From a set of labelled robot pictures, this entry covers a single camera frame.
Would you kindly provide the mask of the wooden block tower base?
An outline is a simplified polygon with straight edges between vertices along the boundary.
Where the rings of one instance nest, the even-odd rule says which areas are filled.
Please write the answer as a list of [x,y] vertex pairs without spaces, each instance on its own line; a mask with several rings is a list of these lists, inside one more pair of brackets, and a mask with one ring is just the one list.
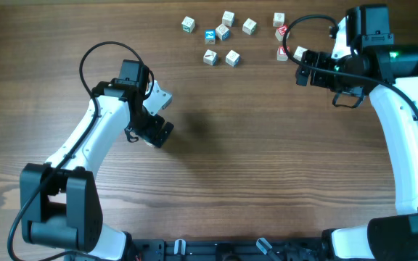
[[154,145],[153,143],[150,143],[148,141],[145,141],[145,144],[148,145],[148,146],[150,146],[150,147],[152,147],[152,148],[159,148],[159,146]]

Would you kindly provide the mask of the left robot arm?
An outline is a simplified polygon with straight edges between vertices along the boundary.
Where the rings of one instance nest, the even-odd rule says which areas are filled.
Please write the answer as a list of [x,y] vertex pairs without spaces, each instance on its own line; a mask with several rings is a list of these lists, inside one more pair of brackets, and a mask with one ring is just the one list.
[[91,90],[89,108],[62,148],[20,175],[21,228],[28,244],[60,248],[67,260],[138,260],[131,235],[103,221],[95,178],[116,138],[160,148],[173,124],[158,115],[170,103],[143,62],[123,60],[118,78]]

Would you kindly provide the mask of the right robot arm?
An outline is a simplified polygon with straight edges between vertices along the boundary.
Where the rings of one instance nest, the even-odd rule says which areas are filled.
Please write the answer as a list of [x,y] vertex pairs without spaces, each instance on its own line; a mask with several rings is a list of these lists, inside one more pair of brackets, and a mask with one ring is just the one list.
[[326,260],[418,260],[418,46],[397,45],[384,4],[333,22],[330,53],[298,51],[296,82],[369,98],[382,125],[396,188],[396,215],[322,234]]

